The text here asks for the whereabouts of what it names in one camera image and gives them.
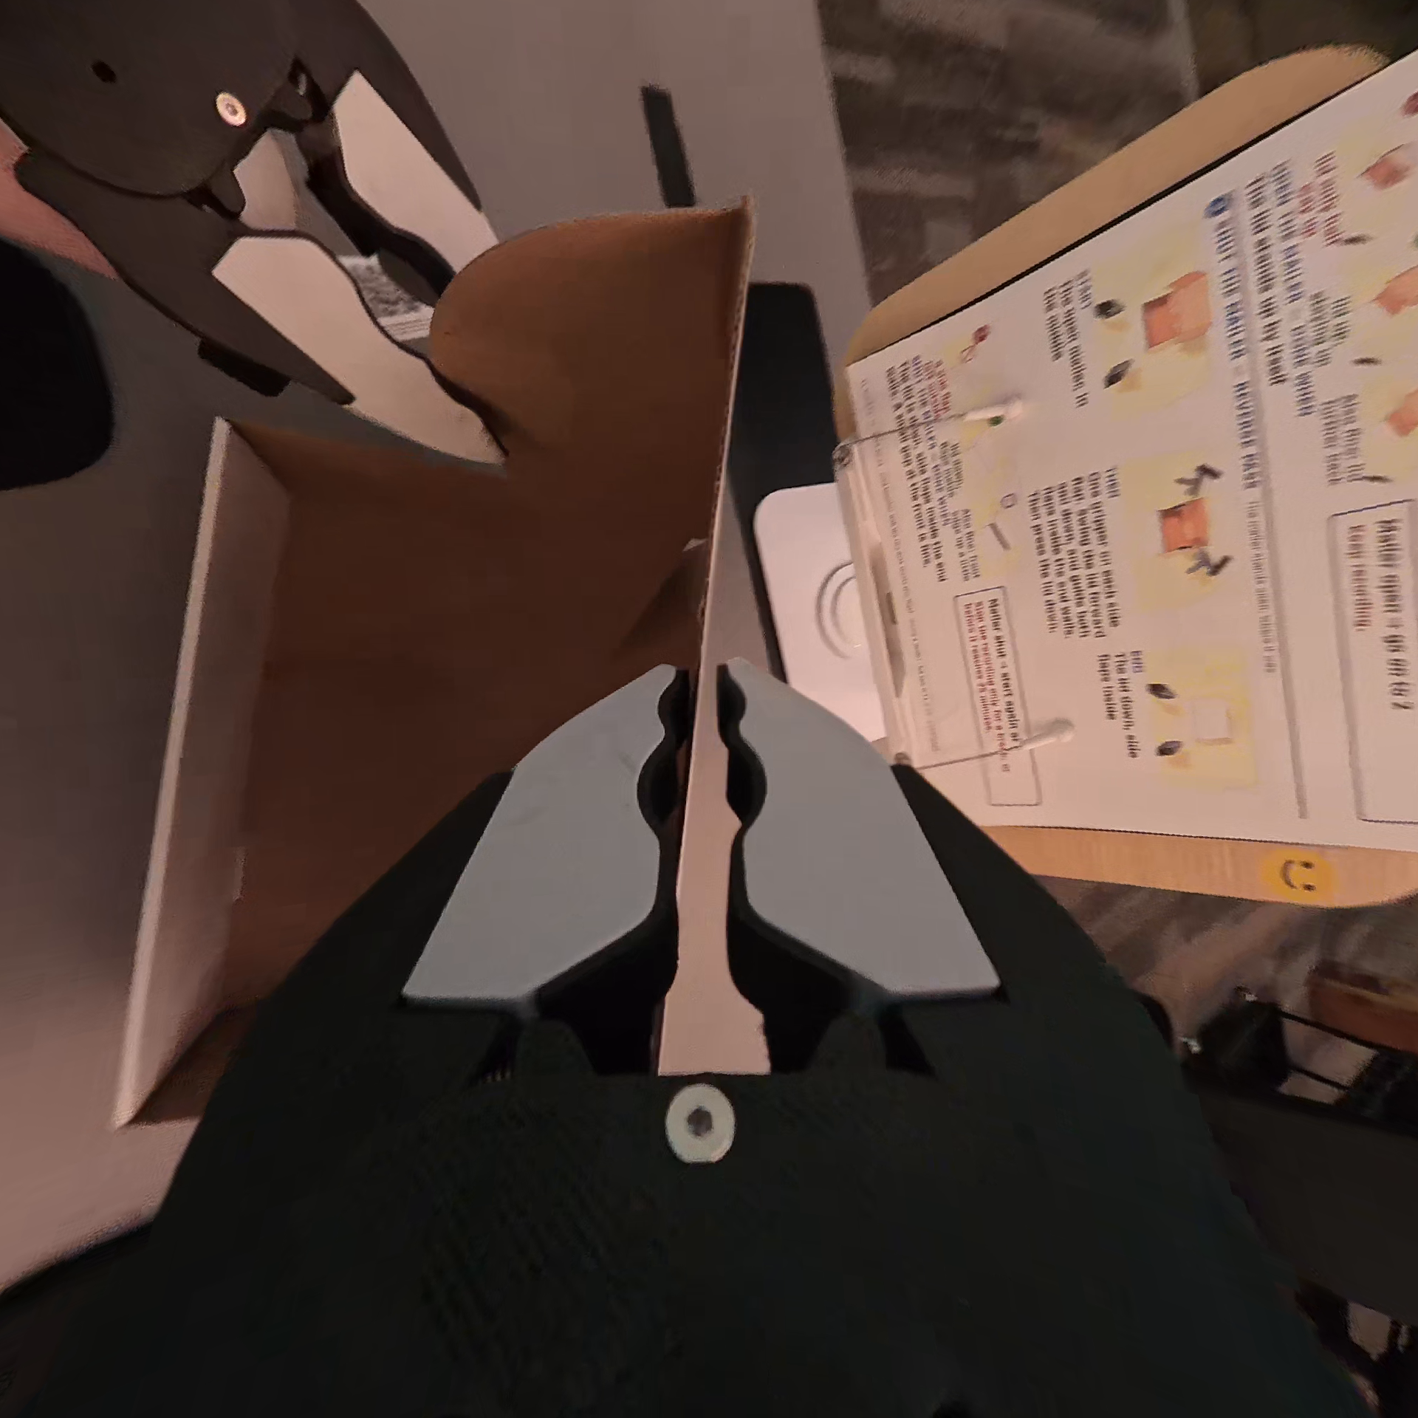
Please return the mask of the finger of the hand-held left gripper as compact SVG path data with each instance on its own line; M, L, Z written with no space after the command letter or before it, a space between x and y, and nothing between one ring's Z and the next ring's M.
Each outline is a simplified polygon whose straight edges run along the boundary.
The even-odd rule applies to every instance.
M448 395L425 357L385 335L318 242L297 232L242 237L213 275L330 376L352 414L451 458L505 462L483 418Z
M496 233L461 165L430 150L443 130L425 102L417 125L355 70L312 125L312 198L364 257L419 302L440 302Z

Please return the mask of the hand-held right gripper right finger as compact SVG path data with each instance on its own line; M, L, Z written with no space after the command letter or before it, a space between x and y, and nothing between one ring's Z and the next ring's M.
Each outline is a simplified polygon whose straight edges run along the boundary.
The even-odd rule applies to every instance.
M982 1001L1002 976L888 759L768 670L718 666L729 958L764 1023Z

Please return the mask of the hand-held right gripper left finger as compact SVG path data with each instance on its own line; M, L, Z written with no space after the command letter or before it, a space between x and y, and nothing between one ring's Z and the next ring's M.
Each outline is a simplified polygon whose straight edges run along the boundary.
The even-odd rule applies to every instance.
M656 666L511 770L404 987L531 1015L674 916L681 672Z

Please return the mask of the cardboard box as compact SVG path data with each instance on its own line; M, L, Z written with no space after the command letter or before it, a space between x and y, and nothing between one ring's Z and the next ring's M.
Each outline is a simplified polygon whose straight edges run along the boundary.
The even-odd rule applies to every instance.
M426 354L505 448L213 423L118 1053L118 1127L488 773L699 654L756 208L527 232L453 275Z

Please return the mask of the white flat device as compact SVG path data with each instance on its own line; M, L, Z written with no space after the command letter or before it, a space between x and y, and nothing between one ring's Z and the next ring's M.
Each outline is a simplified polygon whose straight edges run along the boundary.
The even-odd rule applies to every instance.
M882 741L882 705L839 486L822 482L770 491L756 509L752 540L783 681L865 741Z

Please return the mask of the black rounded object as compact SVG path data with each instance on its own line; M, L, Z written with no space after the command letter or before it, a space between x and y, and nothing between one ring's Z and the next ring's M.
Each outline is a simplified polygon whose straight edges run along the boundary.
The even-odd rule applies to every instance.
M33 253L2 242L2 490L97 465L114 431L114 394L77 297Z

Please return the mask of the small black device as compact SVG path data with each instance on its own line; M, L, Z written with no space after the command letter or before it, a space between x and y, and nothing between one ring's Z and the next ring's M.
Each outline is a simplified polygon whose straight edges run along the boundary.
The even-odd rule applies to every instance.
M1275 1095L1295 1072L1286 1042L1290 1015L1248 989L1184 1042L1183 1072L1193 1087Z

